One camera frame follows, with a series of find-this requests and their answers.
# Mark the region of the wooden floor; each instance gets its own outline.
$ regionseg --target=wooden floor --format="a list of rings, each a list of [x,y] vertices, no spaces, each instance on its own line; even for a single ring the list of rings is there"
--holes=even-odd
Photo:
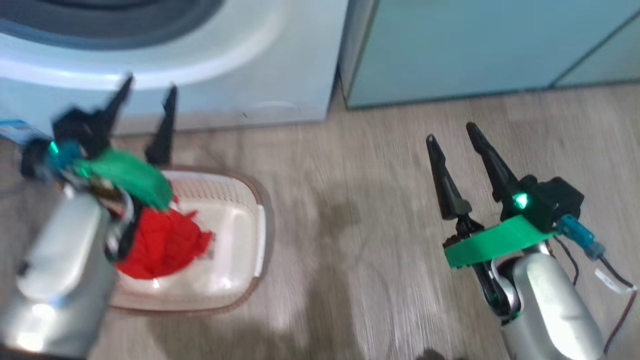
[[[177,135],[174,163],[244,172],[268,191],[275,226],[268,272],[227,315],[110,313],[91,359],[507,359],[473,271],[450,270],[442,252],[454,224],[438,212],[428,134],[438,138],[474,218],[492,224],[500,210],[468,121],[517,176],[563,176],[582,191],[581,220],[619,272],[640,282],[640,85],[358,111],[345,110],[336,95],[322,124]],[[116,144],[141,154],[144,139]],[[4,189],[18,177],[12,146],[0,142],[0,149]],[[0,302],[44,218],[43,192],[22,188],[0,200]],[[580,264],[577,288],[606,336],[627,298],[570,248]],[[640,359],[639,334],[636,305],[609,359]]]

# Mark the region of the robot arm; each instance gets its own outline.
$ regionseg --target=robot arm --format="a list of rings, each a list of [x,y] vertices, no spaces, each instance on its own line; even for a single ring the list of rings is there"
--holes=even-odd
[[[561,217],[579,217],[584,197],[576,189],[558,177],[547,183],[538,183],[533,176],[518,181],[475,124],[467,124],[467,131],[487,169],[493,199],[502,203],[501,221],[522,216],[535,231],[549,233]],[[433,135],[427,137],[427,148],[442,218],[457,219],[456,234],[444,243],[446,249],[485,229],[470,217],[471,206],[461,198]],[[600,329],[546,242],[519,250],[521,256],[501,264],[497,257],[469,264],[484,300],[502,323],[509,356],[514,360],[601,359]]]
[[[113,263],[128,255],[144,204],[109,179],[78,176],[74,166],[110,148],[108,137],[132,81],[126,79],[103,110],[72,108],[54,122],[54,139],[35,139],[22,151],[22,175],[60,184],[63,198],[0,313],[1,359],[81,360],[93,347],[115,286]],[[176,99],[173,86],[145,151],[151,165],[169,162]]]
[[[104,250],[115,235],[110,222],[92,194],[66,192],[20,267],[3,311],[3,359],[86,358],[116,279]]]

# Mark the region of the blue connector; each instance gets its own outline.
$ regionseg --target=blue connector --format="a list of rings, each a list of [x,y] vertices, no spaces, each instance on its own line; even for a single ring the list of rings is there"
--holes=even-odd
[[[560,218],[556,229],[560,235],[564,235],[580,245],[587,258],[592,261],[596,261],[606,251],[604,245],[595,241],[593,233],[569,214]]]
[[[69,170],[76,160],[82,159],[82,150],[75,141],[66,141],[61,144],[51,142],[49,144],[49,157],[47,164],[57,172]]]

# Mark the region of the cabinet door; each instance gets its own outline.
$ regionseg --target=cabinet door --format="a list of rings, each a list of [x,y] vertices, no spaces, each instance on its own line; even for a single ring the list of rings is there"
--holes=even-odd
[[[569,72],[558,86],[640,80],[640,17]]]
[[[545,88],[640,0],[378,0],[350,106]]]

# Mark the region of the laundry basket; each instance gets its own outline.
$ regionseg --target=laundry basket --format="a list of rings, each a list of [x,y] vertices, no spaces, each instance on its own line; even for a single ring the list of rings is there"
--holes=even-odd
[[[255,185],[242,176],[202,168],[171,167],[180,211],[215,236],[205,254],[181,271],[151,280],[118,274],[111,305],[126,311],[222,313],[235,309],[260,281],[266,219]]]

